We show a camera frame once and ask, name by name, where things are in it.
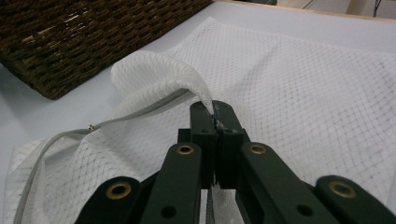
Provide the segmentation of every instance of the mesh laundry bag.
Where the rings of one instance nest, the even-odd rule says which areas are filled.
[[[387,204],[396,170],[395,71],[393,54],[208,19],[163,55],[136,52],[113,66],[124,100],[108,119],[119,121],[54,143],[37,163],[22,221],[73,222],[107,179],[142,180],[156,172],[177,129],[189,127],[190,104],[203,100],[213,112],[212,98],[232,105],[252,141],[271,146],[302,180],[342,175]],[[14,150],[4,223],[12,222],[47,141]],[[216,223],[243,223],[232,191],[214,188],[212,194]]]

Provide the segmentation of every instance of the woven texture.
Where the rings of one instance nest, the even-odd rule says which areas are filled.
[[[0,1],[0,62],[58,99],[211,0]]]

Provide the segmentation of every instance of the wicker basket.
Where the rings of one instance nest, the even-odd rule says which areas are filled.
[[[58,99],[211,2],[0,0],[0,62]]]

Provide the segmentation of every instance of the white tabletop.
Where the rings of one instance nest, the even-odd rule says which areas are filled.
[[[396,22],[367,20],[280,7],[215,2],[144,49],[172,48],[207,17],[249,29],[291,35],[338,46],[396,53]],[[0,217],[12,148],[30,141],[98,123],[120,101],[110,68],[57,101],[31,90],[0,65]],[[391,204],[396,211],[396,202]]]

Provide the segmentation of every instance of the black metal bracket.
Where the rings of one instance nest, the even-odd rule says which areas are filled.
[[[178,131],[158,172],[143,182],[116,177],[102,184],[78,224],[198,223],[201,189],[236,189],[247,224],[395,224],[375,197],[341,176],[305,184],[273,149],[250,142],[233,108],[214,101],[211,116],[191,106],[191,127]]]

